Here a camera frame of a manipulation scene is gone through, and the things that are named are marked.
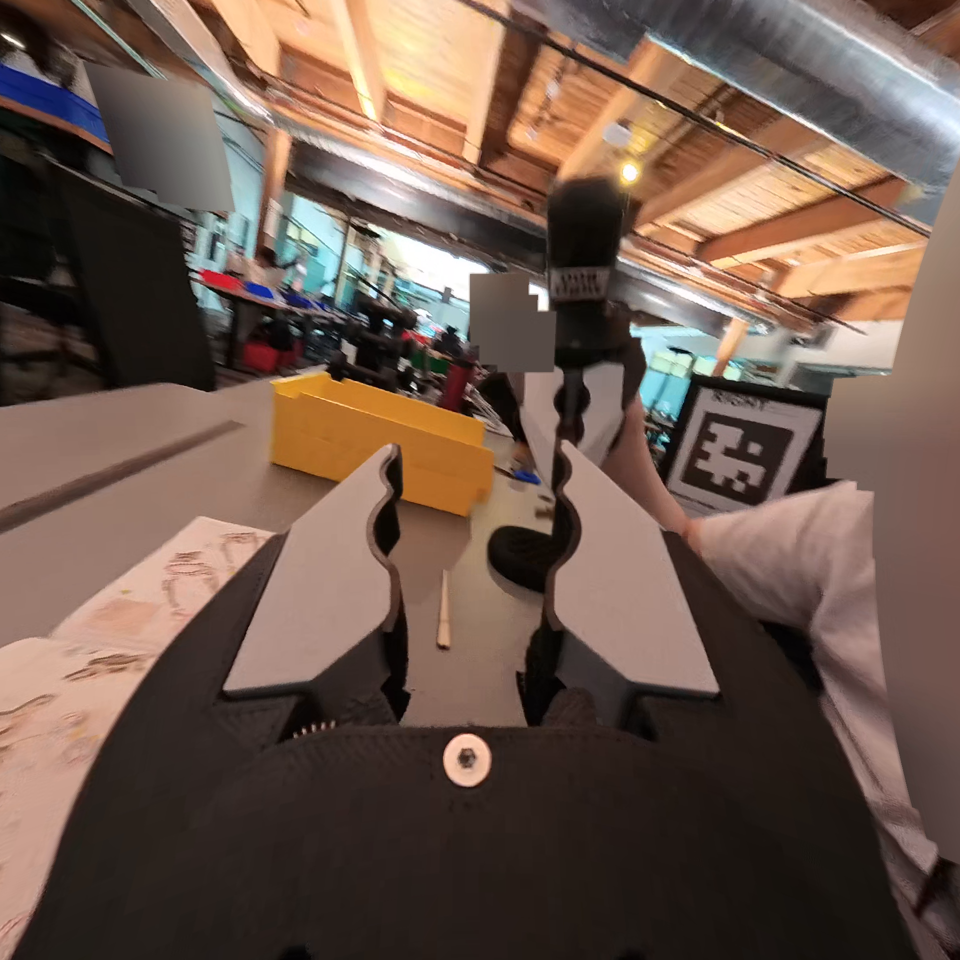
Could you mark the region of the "black wrist rest pad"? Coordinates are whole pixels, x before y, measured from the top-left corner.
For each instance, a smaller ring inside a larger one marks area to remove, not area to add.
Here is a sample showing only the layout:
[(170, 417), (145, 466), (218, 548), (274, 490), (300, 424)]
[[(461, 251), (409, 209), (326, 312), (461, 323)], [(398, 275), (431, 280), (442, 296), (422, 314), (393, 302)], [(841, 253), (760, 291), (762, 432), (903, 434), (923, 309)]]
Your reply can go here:
[(489, 567), (504, 581), (543, 595), (552, 570), (566, 556), (570, 531), (541, 532), (516, 525), (495, 529), (486, 546)]

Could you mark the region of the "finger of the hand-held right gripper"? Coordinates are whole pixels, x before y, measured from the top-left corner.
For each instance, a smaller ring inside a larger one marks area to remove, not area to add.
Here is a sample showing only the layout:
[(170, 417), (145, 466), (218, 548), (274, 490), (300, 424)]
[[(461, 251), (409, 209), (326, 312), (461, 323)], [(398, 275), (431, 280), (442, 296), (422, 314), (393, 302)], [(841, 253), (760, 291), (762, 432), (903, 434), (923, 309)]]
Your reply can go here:
[(621, 364), (597, 364), (582, 372), (586, 400), (576, 446), (589, 461), (606, 460), (622, 426), (624, 373)]
[(556, 398), (564, 387), (560, 369), (523, 374), (521, 426), (542, 482), (552, 482), (561, 415)]

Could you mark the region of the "black machine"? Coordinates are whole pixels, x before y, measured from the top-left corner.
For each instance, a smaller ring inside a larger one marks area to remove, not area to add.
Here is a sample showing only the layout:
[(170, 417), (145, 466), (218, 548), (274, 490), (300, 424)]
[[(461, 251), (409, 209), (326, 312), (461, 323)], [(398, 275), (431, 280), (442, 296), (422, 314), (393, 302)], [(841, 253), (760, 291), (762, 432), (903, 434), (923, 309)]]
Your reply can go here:
[(342, 328), (340, 348), (326, 367), (337, 382), (352, 380), (389, 393), (410, 392), (415, 379), (411, 357), (419, 316), (389, 299), (355, 294), (351, 319)]

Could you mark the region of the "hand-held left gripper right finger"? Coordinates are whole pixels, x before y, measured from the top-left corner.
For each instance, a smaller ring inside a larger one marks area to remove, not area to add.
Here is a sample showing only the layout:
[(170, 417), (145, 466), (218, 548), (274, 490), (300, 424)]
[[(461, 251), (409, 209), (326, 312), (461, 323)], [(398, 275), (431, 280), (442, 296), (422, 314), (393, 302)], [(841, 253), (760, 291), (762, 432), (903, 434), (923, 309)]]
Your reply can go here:
[(557, 514), (572, 522), (545, 610), (561, 632), (558, 679), (594, 698), (715, 698), (718, 681), (661, 526), (567, 440)]

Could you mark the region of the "silver ventilation duct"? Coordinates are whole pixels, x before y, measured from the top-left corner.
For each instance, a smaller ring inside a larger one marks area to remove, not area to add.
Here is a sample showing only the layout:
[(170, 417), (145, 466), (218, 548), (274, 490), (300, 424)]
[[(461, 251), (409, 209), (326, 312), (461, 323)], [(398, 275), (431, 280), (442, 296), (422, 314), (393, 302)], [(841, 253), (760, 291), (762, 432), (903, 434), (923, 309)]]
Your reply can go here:
[(642, 39), (655, 42), (929, 194), (953, 178), (958, 63), (864, 2), (515, 5), (622, 62)]

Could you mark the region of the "person's right forearm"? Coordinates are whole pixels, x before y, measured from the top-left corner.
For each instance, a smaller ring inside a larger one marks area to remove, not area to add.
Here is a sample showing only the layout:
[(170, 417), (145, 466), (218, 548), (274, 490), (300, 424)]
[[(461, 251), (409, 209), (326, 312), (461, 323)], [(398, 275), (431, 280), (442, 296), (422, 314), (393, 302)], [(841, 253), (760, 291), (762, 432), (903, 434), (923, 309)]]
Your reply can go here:
[(694, 551), (701, 521), (688, 516), (660, 477), (646, 439), (646, 417), (637, 396), (627, 408), (619, 434), (601, 469), (664, 530), (681, 536)]

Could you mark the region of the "dark upright panel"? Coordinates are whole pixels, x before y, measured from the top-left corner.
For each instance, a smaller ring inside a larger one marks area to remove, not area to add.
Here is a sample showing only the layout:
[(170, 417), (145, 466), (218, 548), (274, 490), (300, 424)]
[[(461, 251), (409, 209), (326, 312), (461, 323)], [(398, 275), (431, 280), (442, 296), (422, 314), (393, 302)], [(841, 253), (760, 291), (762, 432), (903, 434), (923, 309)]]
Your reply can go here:
[(213, 392), (215, 363), (179, 220), (59, 165), (51, 179), (106, 386)]

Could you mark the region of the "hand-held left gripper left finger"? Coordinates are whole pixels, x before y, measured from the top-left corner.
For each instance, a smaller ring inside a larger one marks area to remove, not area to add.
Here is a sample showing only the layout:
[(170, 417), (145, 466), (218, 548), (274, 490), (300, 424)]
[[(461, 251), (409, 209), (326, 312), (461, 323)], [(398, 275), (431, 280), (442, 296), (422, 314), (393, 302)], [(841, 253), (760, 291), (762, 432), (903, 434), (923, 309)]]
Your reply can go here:
[(399, 445), (376, 450), (285, 535), (225, 694), (405, 694), (409, 643), (392, 553)]

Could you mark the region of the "row of blue bins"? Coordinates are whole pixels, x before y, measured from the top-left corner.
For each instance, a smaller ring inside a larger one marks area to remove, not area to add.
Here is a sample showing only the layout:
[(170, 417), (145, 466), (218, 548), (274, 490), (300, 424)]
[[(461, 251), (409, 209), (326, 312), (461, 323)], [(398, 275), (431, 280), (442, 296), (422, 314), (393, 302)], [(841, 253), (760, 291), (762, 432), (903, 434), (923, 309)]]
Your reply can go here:
[(98, 107), (46, 79), (1, 65), (1, 108), (114, 153)]

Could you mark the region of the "black and white marker board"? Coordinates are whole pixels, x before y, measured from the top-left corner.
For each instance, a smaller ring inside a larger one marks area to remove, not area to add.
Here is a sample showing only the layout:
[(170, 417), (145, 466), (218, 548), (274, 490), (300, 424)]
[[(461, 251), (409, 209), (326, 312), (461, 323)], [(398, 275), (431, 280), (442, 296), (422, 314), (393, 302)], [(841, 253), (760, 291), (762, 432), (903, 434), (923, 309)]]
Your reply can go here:
[(659, 477), (694, 518), (828, 486), (828, 402), (821, 393), (694, 375)]

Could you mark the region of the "yellow plastic bin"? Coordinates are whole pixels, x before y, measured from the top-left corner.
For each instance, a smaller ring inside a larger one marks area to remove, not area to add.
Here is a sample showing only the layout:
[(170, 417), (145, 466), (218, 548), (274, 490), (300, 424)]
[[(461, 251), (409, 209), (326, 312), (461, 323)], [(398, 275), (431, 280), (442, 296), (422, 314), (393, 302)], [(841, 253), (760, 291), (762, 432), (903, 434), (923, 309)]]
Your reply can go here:
[(494, 486), (482, 422), (327, 372), (271, 381), (270, 461), (340, 482), (388, 445), (400, 448), (402, 499), (465, 518)]

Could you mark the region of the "illustrated instruction booklet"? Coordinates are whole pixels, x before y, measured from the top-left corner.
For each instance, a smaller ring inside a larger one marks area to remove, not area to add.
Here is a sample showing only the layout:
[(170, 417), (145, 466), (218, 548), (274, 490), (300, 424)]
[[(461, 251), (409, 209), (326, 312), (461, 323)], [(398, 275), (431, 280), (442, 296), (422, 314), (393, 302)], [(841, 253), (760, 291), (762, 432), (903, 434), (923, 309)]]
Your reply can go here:
[(271, 535), (196, 517), (47, 635), (2, 649), (2, 929), (29, 918), (79, 789), (146, 672)]

